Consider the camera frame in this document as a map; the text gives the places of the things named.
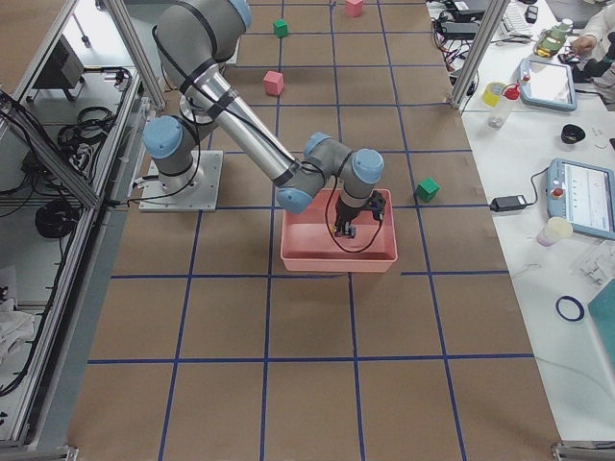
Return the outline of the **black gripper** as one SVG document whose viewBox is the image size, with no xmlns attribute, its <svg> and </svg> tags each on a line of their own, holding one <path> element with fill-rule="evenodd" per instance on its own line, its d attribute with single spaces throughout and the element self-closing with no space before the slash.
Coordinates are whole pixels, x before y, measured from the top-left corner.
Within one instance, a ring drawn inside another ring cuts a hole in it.
<svg viewBox="0 0 615 461">
<path fill-rule="evenodd" d="M 350 226 L 367 204 L 368 199 L 368 196 L 356 197 L 343 188 L 335 203 L 334 226 L 337 229 Z"/>
</svg>

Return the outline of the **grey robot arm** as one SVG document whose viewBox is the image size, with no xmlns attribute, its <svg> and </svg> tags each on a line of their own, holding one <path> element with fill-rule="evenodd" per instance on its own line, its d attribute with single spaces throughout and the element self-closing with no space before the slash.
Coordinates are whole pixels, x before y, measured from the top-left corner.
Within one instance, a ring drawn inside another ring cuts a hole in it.
<svg viewBox="0 0 615 461">
<path fill-rule="evenodd" d="M 350 235 L 352 222 L 363 211 L 382 220 L 384 198 L 375 189 L 384 167 L 379 152 L 352 150 L 314 133 L 303 159 L 296 159 L 221 75 L 220 64 L 234 54 L 251 22 L 245 1 L 174 1 L 153 28 L 162 69 L 182 94 L 179 114 L 158 117 L 143 132 L 160 179 L 171 192 L 181 189 L 197 166 L 192 150 L 221 129 L 276 185 L 283 209 L 303 212 L 336 178 L 342 182 L 335 204 L 336 234 Z"/>
</svg>

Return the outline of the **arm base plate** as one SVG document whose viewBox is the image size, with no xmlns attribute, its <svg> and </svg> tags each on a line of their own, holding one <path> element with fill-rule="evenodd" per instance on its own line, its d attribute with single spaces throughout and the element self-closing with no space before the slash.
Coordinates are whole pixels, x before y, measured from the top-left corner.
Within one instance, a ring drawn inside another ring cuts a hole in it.
<svg viewBox="0 0 615 461">
<path fill-rule="evenodd" d="M 138 209 L 142 212 L 214 212 L 217 208 L 224 153 L 219 150 L 193 150 L 193 165 L 178 177 L 159 173 L 153 160 L 144 184 Z"/>
</svg>

